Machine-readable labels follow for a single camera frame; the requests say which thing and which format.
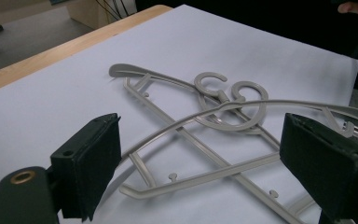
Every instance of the curved hook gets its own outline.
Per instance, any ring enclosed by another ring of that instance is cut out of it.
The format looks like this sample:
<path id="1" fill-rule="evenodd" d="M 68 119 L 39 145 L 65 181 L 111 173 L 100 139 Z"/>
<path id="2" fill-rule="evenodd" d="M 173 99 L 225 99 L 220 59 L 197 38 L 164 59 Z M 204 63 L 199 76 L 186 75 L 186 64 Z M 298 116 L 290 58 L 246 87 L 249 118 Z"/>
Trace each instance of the curved hook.
<path id="1" fill-rule="evenodd" d="M 261 96 L 262 101 L 265 101 L 269 98 L 269 94 L 267 93 L 266 89 L 264 89 L 262 86 L 254 83 L 254 82 L 250 82 L 250 81 L 240 81 L 240 82 L 235 83 L 231 87 L 231 92 L 234 95 L 234 97 L 236 98 L 236 102 L 245 102 L 245 97 L 240 94 L 241 88 L 252 88 L 252 89 L 258 91 Z M 261 103 L 259 105 L 259 109 L 258 109 L 257 113 L 250 120 L 247 120 L 246 122 L 244 122 L 242 124 L 238 124 L 238 125 L 214 123 L 214 122 L 210 122 L 209 120 L 203 119 L 203 118 L 196 118 L 196 121 L 198 123 L 201 123 L 201 124 L 203 124 L 207 127 L 210 127 L 210 128 L 214 128 L 216 130 L 245 131 L 249 128 L 254 127 L 256 124 L 258 124 L 260 122 L 260 120 L 266 116 L 266 111 L 267 111 L 267 105 L 265 103 Z"/>
<path id="2" fill-rule="evenodd" d="M 194 85 L 196 86 L 196 89 L 199 92 L 202 92 L 204 95 L 207 96 L 212 96 L 212 97 L 217 97 L 220 101 L 220 103 L 226 103 L 229 101 L 228 97 L 226 96 L 226 94 L 219 90 L 219 91 L 211 91 L 206 89 L 204 86 L 202 86 L 201 81 L 205 78 L 205 77 L 215 77 L 223 82 L 227 81 L 227 78 L 221 74 L 218 73 L 214 73 L 214 72 L 204 72 L 204 73 L 200 73 L 196 76 L 196 78 L 194 78 Z"/>
<path id="3" fill-rule="evenodd" d="M 354 124 L 350 121 L 348 121 L 346 129 L 342 130 L 336 119 L 334 118 L 333 114 L 331 113 L 330 109 L 327 107 L 323 108 L 322 111 L 324 112 L 324 115 L 327 118 L 327 123 L 330 126 L 331 129 L 333 129 L 334 131 L 336 131 L 337 133 L 340 133 L 341 135 L 343 135 L 344 137 L 352 137 L 354 134 Z"/>

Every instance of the cable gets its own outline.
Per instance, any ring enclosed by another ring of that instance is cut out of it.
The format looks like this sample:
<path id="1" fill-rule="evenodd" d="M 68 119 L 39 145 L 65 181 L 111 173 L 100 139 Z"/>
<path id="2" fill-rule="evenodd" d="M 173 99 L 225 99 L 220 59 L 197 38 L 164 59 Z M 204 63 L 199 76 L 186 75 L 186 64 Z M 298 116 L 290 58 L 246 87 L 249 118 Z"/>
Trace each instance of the cable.
<path id="1" fill-rule="evenodd" d="M 102 7 L 105 11 L 107 11 L 115 20 L 119 21 L 121 19 L 120 17 L 119 18 L 116 17 L 112 12 L 110 12 L 106 7 L 104 7 L 98 0 L 95 0 L 95 1 L 98 3 L 98 5 L 100 5 L 100 7 Z"/>
<path id="2" fill-rule="evenodd" d="M 110 17 L 109 17 L 109 13 L 107 13 L 106 10 L 105 10 L 105 16 L 106 16 L 106 21 L 107 21 L 107 23 L 108 23 L 108 24 L 111 23 Z"/>
<path id="3" fill-rule="evenodd" d="M 126 6 L 125 6 L 124 3 L 123 3 L 123 0 L 120 0 L 120 2 L 121 2 L 121 5 L 122 5 L 123 8 L 124 8 L 124 11 L 126 12 L 126 15 L 127 15 L 127 16 L 130 16 L 129 12 L 128 12 L 127 9 L 126 9 Z"/>
<path id="4" fill-rule="evenodd" d="M 117 6 L 116 0 L 112 0 L 112 2 L 113 2 L 113 6 L 115 6 L 116 11 L 118 12 L 118 16 L 122 19 L 121 15 L 120 15 L 120 10 L 118 10 L 118 6 Z"/>

